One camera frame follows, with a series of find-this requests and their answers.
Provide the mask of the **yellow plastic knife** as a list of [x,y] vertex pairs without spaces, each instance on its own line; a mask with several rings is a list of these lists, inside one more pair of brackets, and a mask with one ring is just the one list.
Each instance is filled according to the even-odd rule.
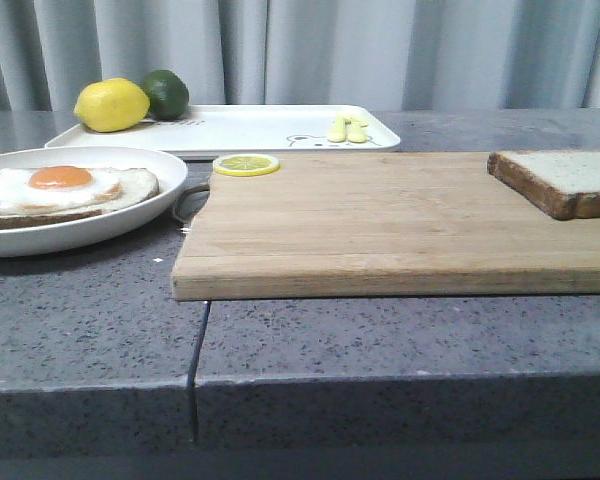
[[345,121],[346,124],[346,139],[350,143],[362,144],[368,140],[366,133],[367,122],[364,118],[349,115]]

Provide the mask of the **lemon slice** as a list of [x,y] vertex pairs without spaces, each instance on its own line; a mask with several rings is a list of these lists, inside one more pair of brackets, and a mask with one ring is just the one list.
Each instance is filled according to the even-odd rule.
[[234,154],[216,158],[213,171],[234,177],[261,176],[276,172],[280,162],[276,157],[264,154]]

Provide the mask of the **fried egg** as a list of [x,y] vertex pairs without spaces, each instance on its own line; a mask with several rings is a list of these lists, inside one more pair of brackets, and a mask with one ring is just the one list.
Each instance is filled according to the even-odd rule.
[[52,166],[0,170],[0,215],[55,212],[115,199],[120,175],[108,169]]

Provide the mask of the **yellow lemon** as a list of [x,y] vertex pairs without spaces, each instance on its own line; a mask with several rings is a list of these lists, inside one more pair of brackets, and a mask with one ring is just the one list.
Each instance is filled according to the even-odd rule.
[[137,84],[112,78],[87,85],[77,98],[74,114],[89,129],[110,133],[137,125],[149,107],[149,97]]

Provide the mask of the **yellow plastic fork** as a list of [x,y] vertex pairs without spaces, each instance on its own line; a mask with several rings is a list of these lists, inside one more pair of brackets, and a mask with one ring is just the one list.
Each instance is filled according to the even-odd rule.
[[346,125],[348,118],[343,114],[336,114],[333,118],[331,127],[327,133],[327,139],[332,143],[344,142],[347,138]]

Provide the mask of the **white bear tray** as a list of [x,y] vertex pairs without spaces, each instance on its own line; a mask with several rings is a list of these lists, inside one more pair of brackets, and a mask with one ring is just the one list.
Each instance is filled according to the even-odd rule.
[[[336,114],[364,118],[366,143],[332,143],[327,133]],[[118,146],[159,150],[185,160],[229,153],[298,150],[394,151],[401,139],[366,109],[353,105],[197,105],[177,121],[145,119],[114,133],[78,124],[49,140],[47,148]]]

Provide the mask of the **wooden cutting board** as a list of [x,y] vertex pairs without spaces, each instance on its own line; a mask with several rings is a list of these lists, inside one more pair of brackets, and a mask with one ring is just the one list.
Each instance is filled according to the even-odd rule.
[[213,174],[179,300],[600,293],[600,219],[558,221],[483,152],[283,154]]

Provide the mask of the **green lime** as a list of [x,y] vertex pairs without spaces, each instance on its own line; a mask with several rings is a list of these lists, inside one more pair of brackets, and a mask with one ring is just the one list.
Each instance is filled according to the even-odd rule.
[[150,100],[149,112],[156,120],[176,120],[188,109],[189,90],[171,70],[154,70],[141,81],[142,90]]

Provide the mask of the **grey pleated curtain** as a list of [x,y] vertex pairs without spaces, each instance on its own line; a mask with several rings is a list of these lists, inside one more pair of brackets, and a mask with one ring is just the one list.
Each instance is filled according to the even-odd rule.
[[600,1],[0,1],[0,110],[156,69],[200,104],[600,108]]

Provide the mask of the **white round plate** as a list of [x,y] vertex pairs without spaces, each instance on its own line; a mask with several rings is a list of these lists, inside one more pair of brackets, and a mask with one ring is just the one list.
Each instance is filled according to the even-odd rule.
[[70,146],[0,154],[0,169],[55,165],[146,169],[157,178],[157,194],[134,205],[84,219],[0,230],[0,257],[60,252],[127,233],[170,207],[188,175],[186,164],[174,155],[130,147]]

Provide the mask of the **bread slice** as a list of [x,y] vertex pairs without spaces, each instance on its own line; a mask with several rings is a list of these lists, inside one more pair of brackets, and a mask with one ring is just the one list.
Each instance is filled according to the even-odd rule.
[[115,199],[106,200],[99,204],[74,207],[55,212],[0,215],[0,230],[36,227],[89,218],[136,205],[159,194],[158,179],[147,169],[131,168],[119,170],[105,167],[86,169],[108,169],[113,173],[119,174],[121,180],[119,195]]
[[487,172],[556,220],[600,218],[600,150],[493,152]]

